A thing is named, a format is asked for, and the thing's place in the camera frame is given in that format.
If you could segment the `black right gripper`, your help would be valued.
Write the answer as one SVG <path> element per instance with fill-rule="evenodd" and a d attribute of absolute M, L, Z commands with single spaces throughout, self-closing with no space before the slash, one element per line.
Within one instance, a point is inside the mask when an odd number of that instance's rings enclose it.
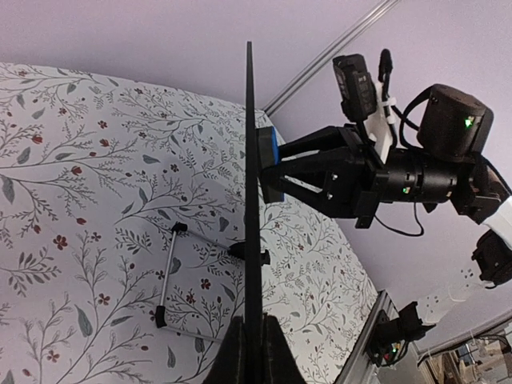
<path fill-rule="evenodd" d="M 317 151 L 317 160 L 352 160 L 341 171 L 312 173 L 285 172 L 285 164 L 269 166 L 260 176 L 262 187 L 289 195 L 330 218 L 354 218 L 357 229 L 368 229 L 376 221 L 379 206 L 394 202 L 418 206 L 430 213 L 450 202 L 459 214 L 471 211 L 474 172 L 480 163 L 470 155 L 461 162 L 445 162 L 427 150 L 392 149 L 383 162 L 375 149 L 355 144 L 349 126 L 328 126 L 302 138 L 280 145 L 277 160 Z"/>

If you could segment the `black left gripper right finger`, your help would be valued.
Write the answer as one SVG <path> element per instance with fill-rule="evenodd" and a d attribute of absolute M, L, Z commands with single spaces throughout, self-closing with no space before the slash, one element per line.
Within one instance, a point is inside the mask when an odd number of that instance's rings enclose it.
<path fill-rule="evenodd" d="M 263 382 L 266 384 L 305 384 L 278 319 L 269 314 L 262 328 Z"/>

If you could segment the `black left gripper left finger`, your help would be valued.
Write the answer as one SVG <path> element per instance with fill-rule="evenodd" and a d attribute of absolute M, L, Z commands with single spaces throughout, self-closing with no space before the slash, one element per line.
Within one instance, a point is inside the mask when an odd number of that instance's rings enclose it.
<path fill-rule="evenodd" d="M 203 384 L 245 382 L 245 328 L 242 316 L 234 317 Z"/>

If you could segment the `white whiteboard black frame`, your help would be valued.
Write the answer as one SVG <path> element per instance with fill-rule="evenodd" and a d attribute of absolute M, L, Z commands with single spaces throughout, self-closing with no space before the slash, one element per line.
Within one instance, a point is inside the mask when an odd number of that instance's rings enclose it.
<path fill-rule="evenodd" d="M 245 240 L 246 382 L 262 383 L 262 272 L 252 42 L 246 44 Z"/>

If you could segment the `blue whiteboard eraser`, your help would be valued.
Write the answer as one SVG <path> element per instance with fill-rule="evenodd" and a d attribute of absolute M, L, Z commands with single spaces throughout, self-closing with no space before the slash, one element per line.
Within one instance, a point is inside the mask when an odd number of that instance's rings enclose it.
<path fill-rule="evenodd" d="M 256 129 L 258 144 L 258 178 L 265 204 L 284 201 L 284 194 L 273 189 L 264 181 L 264 169 L 279 164 L 279 148 L 276 130 L 273 126 Z"/>

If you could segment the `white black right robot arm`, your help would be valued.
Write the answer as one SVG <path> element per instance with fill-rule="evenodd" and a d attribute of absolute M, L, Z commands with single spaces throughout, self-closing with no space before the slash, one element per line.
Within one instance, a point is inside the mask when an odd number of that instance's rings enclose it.
<path fill-rule="evenodd" d="M 511 279 L 511 190 L 482 154 L 494 118 L 475 97 L 450 86 L 428 87 L 418 145 L 403 135 L 406 116 L 383 92 L 355 86 L 342 92 L 348 123 L 328 126 L 284 145 L 274 128 L 256 133 L 265 202 L 285 196 L 330 218 L 370 227 L 380 204 L 410 202 L 434 210 L 450 202 L 485 225 L 472 258 L 489 287 Z"/>

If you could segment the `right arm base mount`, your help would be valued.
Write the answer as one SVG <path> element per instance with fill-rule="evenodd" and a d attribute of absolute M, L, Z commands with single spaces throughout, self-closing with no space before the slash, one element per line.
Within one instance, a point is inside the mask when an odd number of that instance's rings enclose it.
<path fill-rule="evenodd" d="M 377 321 L 366 344 L 366 353 L 377 367 L 391 367 L 406 355 L 409 345 L 426 336 L 436 324 L 426 324 L 418 316 L 418 303 L 411 302 L 391 319 L 380 310 Z"/>

